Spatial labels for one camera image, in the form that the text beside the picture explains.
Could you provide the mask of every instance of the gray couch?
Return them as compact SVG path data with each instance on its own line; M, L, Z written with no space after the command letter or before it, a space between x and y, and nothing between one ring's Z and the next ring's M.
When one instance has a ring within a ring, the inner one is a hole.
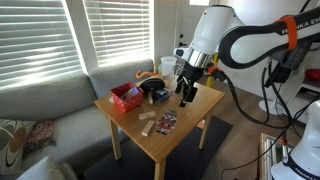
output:
M140 61L77 74L59 80L0 91L0 118L13 120L54 120L56 146L31 153L22 160L28 169L46 155L56 162L68 162L77 171L97 156L111 152L106 117L94 101L110 89L137 82L138 70L153 71L153 61Z

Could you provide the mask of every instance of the throw pillow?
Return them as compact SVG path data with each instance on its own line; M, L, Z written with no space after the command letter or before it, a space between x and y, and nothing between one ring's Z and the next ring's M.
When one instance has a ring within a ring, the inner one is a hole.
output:
M51 157L46 156L24 172L17 180L30 179L63 180L65 178Z
M0 119L0 174L18 172L24 145L35 122Z
M27 141L23 156L49 145L55 145L53 140L53 121L42 121L34 125Z

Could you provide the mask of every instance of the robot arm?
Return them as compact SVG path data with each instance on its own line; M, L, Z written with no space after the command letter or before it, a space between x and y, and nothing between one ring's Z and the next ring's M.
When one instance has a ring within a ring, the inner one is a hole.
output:
M298 14L293 19L297 43L320 38L320 7ZM249 68L275 52L288 49L291 46L288 31L290 28L285 22L244 26L231 7L218 5L207 8L190 47L174 52L186 60L176 89L176 93L183 90L180 106L193 101L197 92L193 84L210 68L213 54L219 52L219 59L231 68ZM250 52L250 56L239 54L241 52Z

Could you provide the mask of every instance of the patterned pillow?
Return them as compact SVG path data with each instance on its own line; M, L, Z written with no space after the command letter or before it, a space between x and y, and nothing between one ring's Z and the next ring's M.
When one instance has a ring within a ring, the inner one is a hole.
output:
M31 152L42 149L49 145L55 145L56 142L53 137L53 121L42 121L34 125L27 141L24 157L28 156Z
M24 144L35 122L0 119L0 174L14 174L21 165Z

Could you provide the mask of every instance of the box on table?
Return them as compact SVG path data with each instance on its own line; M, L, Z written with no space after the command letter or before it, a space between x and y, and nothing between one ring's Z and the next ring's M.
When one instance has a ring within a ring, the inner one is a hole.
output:
M138 89L138 94L127 99L121 99L125 93L134 87ZM114 104L123 112L128 112L143 103L143 90L132 82L111 89L111 95L113 97Z

